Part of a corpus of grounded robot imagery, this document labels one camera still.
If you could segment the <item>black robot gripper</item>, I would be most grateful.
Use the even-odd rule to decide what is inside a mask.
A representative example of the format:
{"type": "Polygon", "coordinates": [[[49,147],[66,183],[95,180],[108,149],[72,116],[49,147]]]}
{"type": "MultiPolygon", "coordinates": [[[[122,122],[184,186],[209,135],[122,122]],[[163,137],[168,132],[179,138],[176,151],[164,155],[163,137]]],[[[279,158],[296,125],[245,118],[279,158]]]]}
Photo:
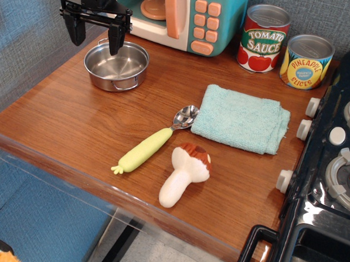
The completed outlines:
{"type": "Polygon", "coordinates": [[[62,15],[70,40],[80,46],[86,39],[85,23],[109,27],[108,42],[111,56],[123,47],[125,32],[132,29],[132,10],[117,0],[60,0],[62,15]]]}

